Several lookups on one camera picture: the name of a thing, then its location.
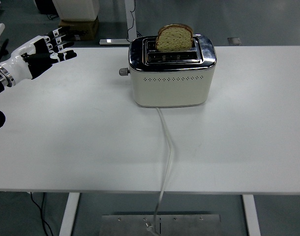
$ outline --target cardboard box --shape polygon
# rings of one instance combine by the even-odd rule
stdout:
[[[93,40],[99,26],[98,18],[95,21],[60,21],[59,27],[70,26],[69,34],[74,35],[70,40]]]

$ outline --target bread crust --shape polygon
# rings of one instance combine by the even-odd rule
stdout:
[[[187,29],[190,32],[191,36],[193,36],[193,29],[190,26],[188,26],[188,25],[184,25],[184,24],[169,24],[169,25],[163,26],[163,27],[161,27],[159,29],[159,31],[158,31],[158,37],[161,35],[161,33],[164,30],[166,30],[168,28],[171,28],[171,27],[185,28],[185,29]]]
[[[191,41],[193,40],[193,29],[188,26],[188,25],[184,25],[184,24],[169,24],[169,25],[165,25],[163,27],[161,27],[158,31],[158,36],[155,39],[155,48],[158,50],[157,46],[158,46],[158,41],[160,40],[160,35],[162,34],[163,31],[169,29],[169,28],[183,28],[186,29],[187,31],[190,32],[190,38]]]

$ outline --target power cord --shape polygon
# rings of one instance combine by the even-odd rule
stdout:
[[[134,27],[134,24],[135,24],[135,18],[134,18],[134,15],[133,15],[135,10],[136,10],[136,0],[134,0],[134,9],[132,11],[130,11],[130,14],[131,14],[131,17],[132,17],[132,26],[127,30],[127,37],[126,37],[126,40],[130,43],[131,43],[131,41],[128,40],[128,38],[129,38],[128,32]],[[137,33],[137,37],[142,37],[142,35],[138,31],[136,31],[136,33]]]
[[[147,226],[147,230],[149,232],[151,232],[153,235],[159,236],[160,234],[156,231],[156,216],[158,214],[159,207],[161,205],[162,198],[163,198],[163,193],[164,193],[164,190],[165,190],[165,187],[166,187],[166,183],[167,183],[167,180],[168,180],[169,175],[170,175],[171,163],[172,163],[172,159],[173,159],[173,146],[172,146],[172,141],[171,141],[171,137],[170,137],[170,132],[169,132],[167,126],[166,126],[163,114],[162,114],[160,108],[157,107],[156,110],[159,113],[161,123],[162,123],[162,126],[163,126],[164,135],[165,135],[165,138],[166,138],[166,140],[168,142],[168,145],[169,145],[169,159],[168,159],[168,164],[167,164],[166,170],[165,170],[165,177],[164,177],[163,184],[162,184],[162,187],[161,187],[159,200],[158,200],[158,203],[155,207],[155,211],[154,211],[154,214],[153,214],[153,226],[151,225],[151,223],[150,224],[147,223],[146,226]]]
[[[37,208],[40,210],[41,220],[42,220],[42,226],[43,226],[43,231],[44,231],[45,235],[48,236],[47,231],[46,231],[46,228],[45,228],[45,225],[47,225],[48,228],[49,228],[50,231],[51,231],[51,235],[54,236],[51,227],[50,227],[49,224],[44,220],[44,217],[43,217],[43,206],[44,206],[44,200],[45,200],[45,193],[43,193],[43,198],[42,198],[42,205],[41,205],[41,207],[34,201],[33,196],[32,196],[32,192],[30,192],[30,195],[31,195],[31,200],[32,200],[32,202],[34,202],[34,204],[35,204],[35,205],[37,206]]]

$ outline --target table leg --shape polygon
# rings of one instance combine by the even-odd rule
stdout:
[[[242,195],[249,236],[261,236],[253,195]]]
[[[65,213],[63,215],[60,236],[71,236],[73,222],[75,220],[80,193],[69,193]]]

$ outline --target robot finger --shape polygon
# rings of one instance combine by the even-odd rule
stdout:
[[[57,60],[56,62],[60,62],[63,60],[75,58],[76,56],[77,54],[73,50],[69,50],[66,52],[52,53],[50,58]]]
[[[44,38],[45,42],[48,43],[52,39],[58,37],[61,33],[68,32],[69,29],[70,29],[69,26],[67,26],[67,27],[60,27],[58,29],[55,29],[55,30],[47,33],[46,35],[43,36],[43,38]]]
[[[57,38],[53,38],[49,43],[47,43],[48,50],[52,50],[56,45],[61,44],[63,41],[68,40],[72,37],[72,35],[67,34]]]
[[[58,52],[62,51],[65,48],[73,46],[74,44],[75,44],[74,42],[59,44],[59,45],[56,45],[55,47],[53,47],[52,49],[50,49],[49,52],[50,53],[58,53]]]
[[[54,64],[63,60],[75,58],[77,54],[73,50],[58,53],[40,53],[32,55],[24,55],[23,59],[30,66]]]

